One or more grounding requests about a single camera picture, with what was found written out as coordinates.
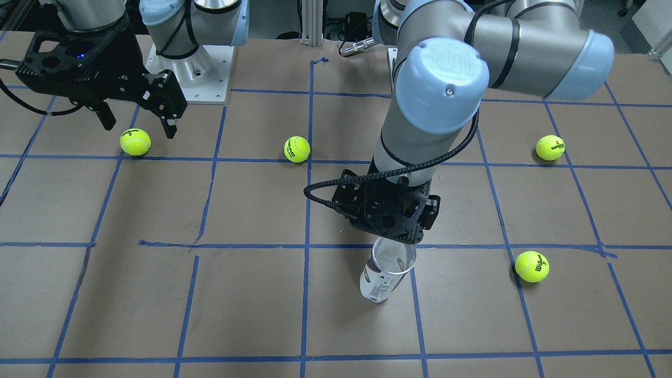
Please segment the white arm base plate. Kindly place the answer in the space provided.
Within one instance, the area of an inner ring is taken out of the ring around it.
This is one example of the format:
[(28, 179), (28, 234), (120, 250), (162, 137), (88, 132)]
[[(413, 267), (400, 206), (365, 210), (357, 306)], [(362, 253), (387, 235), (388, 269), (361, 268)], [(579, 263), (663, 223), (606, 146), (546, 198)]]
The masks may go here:
[(200, 46), (181, 60), (159, 57), (151, 47), (146, 67), (153, 74), (169, 69), (178, 79), (189, 104), (224, 105), (230, 88), (234, 46)]

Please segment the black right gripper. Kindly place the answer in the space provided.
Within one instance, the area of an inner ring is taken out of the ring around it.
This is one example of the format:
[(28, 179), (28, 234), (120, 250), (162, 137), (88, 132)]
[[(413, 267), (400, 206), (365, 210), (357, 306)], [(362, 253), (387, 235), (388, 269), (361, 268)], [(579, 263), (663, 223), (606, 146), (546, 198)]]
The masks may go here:
[(162, 120), (166, 138), (174, 139), (187, 101), (176, 75), (157, 74), (143, 55), (127, 15), (94, 31), (65, 29), (58, 15), (43, 15), (15, 74), (29, 89), (65, 97), (96, 113), (106, 131), (116, 124), (107, 100), (136, 103)]

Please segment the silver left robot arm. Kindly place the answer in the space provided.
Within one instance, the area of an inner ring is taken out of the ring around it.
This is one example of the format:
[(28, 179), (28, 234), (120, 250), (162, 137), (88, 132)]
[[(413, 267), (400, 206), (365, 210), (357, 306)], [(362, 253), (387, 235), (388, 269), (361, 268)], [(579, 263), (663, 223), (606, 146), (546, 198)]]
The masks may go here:
[(377, 1), (374, 40), (397, 48), (393, 98), (367, 175), (344, 170), (334, 210), (355, 229), (417, 244), (434, 224), (435, 167), (477, 124), (487, 89), (584, 100), (607, 78), (611, 39), (582, 29), (575, 1)]

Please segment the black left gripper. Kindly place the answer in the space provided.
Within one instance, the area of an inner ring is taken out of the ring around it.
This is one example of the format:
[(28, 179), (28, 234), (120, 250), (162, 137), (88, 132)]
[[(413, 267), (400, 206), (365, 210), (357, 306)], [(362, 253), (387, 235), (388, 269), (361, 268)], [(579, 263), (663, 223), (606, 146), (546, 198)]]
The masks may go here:
[(430, 184), (410, 187), (405, 177), (338, 184), (332, 202), (355, 229), (415, 245), (439, 214), (441, 198), (429, 193)]

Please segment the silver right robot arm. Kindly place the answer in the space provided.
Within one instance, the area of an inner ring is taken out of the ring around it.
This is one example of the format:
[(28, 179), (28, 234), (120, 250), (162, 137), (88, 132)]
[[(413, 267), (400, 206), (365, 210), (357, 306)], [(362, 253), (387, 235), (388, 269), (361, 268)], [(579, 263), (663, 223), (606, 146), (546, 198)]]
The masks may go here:
[(124, 1), (41, 1), (40, 29), (23, 59), (3, 58), (2, 69), (31, 91), (67, 98), (73, 108), (43, 111), (14, 101), (49, 117), (87, 108), (107, 131), (116, 124), (107, 101), (129, 101), (156, 115), (172, 139), (188, 103), (184, 90), (216, 81), (206, 46), (246, 43), (249, 2), (141, 1), (139, 12), (158, 72), (144, 64)]

